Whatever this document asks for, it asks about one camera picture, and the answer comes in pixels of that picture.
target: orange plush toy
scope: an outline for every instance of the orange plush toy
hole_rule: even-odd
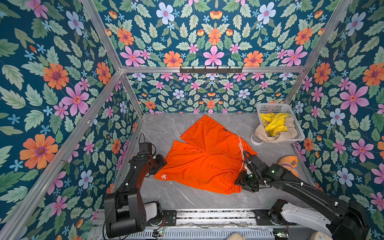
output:
[[[285,156],[279,161],[279,165],[290,170],[296,177],[299,177],[299,173],[294,169],[297,167],[297,156]]]
[[[248,143],[207,115],[200,118],[175,141],[165,165],[155,178],[221,194],[241,192],[235,180],[244,169],[238,146],[257,155]]]

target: yellow cloth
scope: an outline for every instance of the yellow cloth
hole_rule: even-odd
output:
[[[269,131],[272,137],[276,136],[279,132],[287,131],[288,129],[284,123],[285,118],[289,115],[289,113],[260,113],[263,123],[267,125],[264,130],[266,132]]]

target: white plastic basket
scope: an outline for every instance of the white plastic basket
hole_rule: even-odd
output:
[[[259,121],[262,124],[262,118],[260,113],[289,113],[294,118],[293,122],[295,129],[297,131],[297,136],[295,138],[291,138],[290,140],[283,141],[280,143],[292,143],[296,141],[303,141],[305,139],[305,135],[303,130],[300,127],[299,121],[297,121],[296,115],[293,113],[291,107],[288,104],[283,103],[258,103],[256,104],[257,115],[259,116]]]

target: orange flower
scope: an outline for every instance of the orange flower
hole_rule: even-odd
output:
[[[322,85],[324,82],[328,81],[329,74],[331,74],[331,69],[329,68],[331,65],[329,63],[322,63],[317,67],[316,72],[314,74],[315,82],[317,84]]]
[[[379,150],[383,150],[382,152],[380,152],[380,156],[384,159],[384,142],[378,142],[377,148]]]
[[[181,63],[183,62],[183,59],[180,58],[179,53],[170,51],[169,54],[166,53],[164,57],[165,57],[164,63],[167,64],[167,67],[181,67]]]
[[[105,65],[104,62],[98,63],[96,68],[96,73],[99,75],[100,82],[103,82],[103,84],[107,84],[109,82],[109,79],[111,78],[111,73],[109,72],[109,67]]]
[[[133,124],[133,129],[132,129],[133,132],[135,132],[136,127],[137,127],[137,122],[135,122],[135,123]]]
[[[155,109],[155,108],[156,108],[156,104],[155,104],[154,102],[152,102],[152,101],[147,101],[147,102],[145,103],[145,106],[146,106],[147,108],[149,108],[149,109]]]
[[[214,101],[209,101],[207,103],[207,107],[210,108],[210,109],[214,108],[215,107],[215,102]]]
[[[259,53],[259,51],[254,51],[252,53],[248,53],[247,57],[244,58],[244,66],[246,67],[258,67],[260,66],[260,63],[264,61],[264,58],[262,58],[264,55],[262,53]]]
[[[303,45],[304,43],[308,42],[310,40],[310,37],[312,37],[312,28],[304,28],[302,31],[300,31],[295,40],[297,45]]]
[[[316,182],[316,183],[314,183],[314,185],[316,186],[316,188],[317,188],[319,191],[324,192],[323,188],[320,187],[320,184],[318,184],[318,183]]]
[[[314,18],[318,19],[319,17],[321,17],[323,15],[323,10],[319,10],[317,11],[315,14],[314,14]]]
[[[203,36],[204,35],[204,30],[200,29],[199,31],[197,31],[197,35]]]
[[[220,19],[222,16],[223,16],[223,12],[222,11],[212,11],[209,13],[209,15],[211,16],[212,19]]]
[[[60,64],[49,64],[49,68],[45,67],[43,72],[44,81],[48,82],[48,86],[51,88],[56,88],[57,90],[62,89],[67,86],[67,83],[70,81],[67,70],[63,69],[63,66]]]
[[[124,43],[125,45],[129,46],[132,45],[135,39],[132,36],[132,33],[130,31],[127,31],[125,28],[118,30],[118,38],[119,41]]]
[[[313,150],[313,142],[312,142],[312,139],[310,138],[306,138],[304,140],[304,147],[305,147],[305,150],[307,151],[312,151]]]
[[[384,63],[379,63],[378,65],[372,64],[369,66],[369,69],[365,70],[365,77],[362,78],[362,81],[367,84],[367,86],[377,86],[380,84],[380,81],[384,81]]]
[[[208,34],[209,42],[212,43],[212,45],[216,45],[220,42],[221,33],[219,33],[217,28],[212,29],[212,31]]]
[[[23,147],[27,148],[20,151],[20,159],[27,160],[24,165],[32,169],[37,164],[37,169],[42,169],[47,166],[47,161],[51,162],[55,156],[53,153],[58,151],[57,144],[53,144],[55,139],[48,136],[45,139],[44,134],[36,134],[35,140],[28,138]]]
[[[227,36],[232,36],[233,35],[233,30],[228,28],[227,31],[225,32],[225,34]]]
[[[37,53],[36,48],[34,46],[30,45],[29,48],[31,49],[32,52]]]
[[[112,191],[112,188],[113,188],[113,183],[111,183],[110,185],[109,185],[109,187],[107,188],[107,194],[110,194],[111,193],[111,191]]]
[[[111,16],[111,18],[113,18],[113,19],[118,18],[118,14],[117,14],[116,12],[114,12],[114,11],[109,11],[108,13],[109,13],[109,15]]]
[[[83,222],[84,222],[84,219],[83,219],[83,218],[80,219],[80,220],[77,222],[76,227],[77,227],[77,228],[81,228],[81,226],[83,225]]]
[[[120,147],[121,147],[121,141],[120,141],[120,139],[116,138],[115,141],[112,144],[112,152],[114,154],[119,153]]]

